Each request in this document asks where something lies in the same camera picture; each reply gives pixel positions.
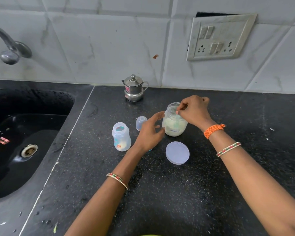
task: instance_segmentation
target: clear plastic jar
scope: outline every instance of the clear plastic jar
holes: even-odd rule
[[[111,134],[114,137],[114,146],[118,151],[124,152],[130,148],[131,138],[126,124],[123,122],[116,123]]]
[[[176,109],[179,104],[180,103],[171,103],[168,105],[165,111],[165,117],[163,118],[162,126],[165,127],[165,133],[172,137],[181,135],[188,124],[185,119],[176,114]]]

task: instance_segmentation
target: sink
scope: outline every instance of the sink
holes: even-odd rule
[[[61,91],[0,89],[0,198],[32,177],[74,101]]]

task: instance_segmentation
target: switch plate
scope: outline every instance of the switch plate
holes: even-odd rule
[[[193,18],[187,61],[239,57],[256,17],[244,14]]]

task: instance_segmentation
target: chrome faucet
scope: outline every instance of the chrome faucet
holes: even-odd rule
[[[30,48],[19,41],[14,41],[11,36],[8,35],[7,32],[0,28],[0,37],[7,45],[7,51],[1,52],[0,59],[6,64],[16,64],[20,57],[31,58],[32,51]]]

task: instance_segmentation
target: backsplash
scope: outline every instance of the backsplash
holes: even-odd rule
[[[239,58],[186,61],[201,11],[258,13]],[[0,27],[33,52],[0,79],[295,93],[295,0],[0,0]]]

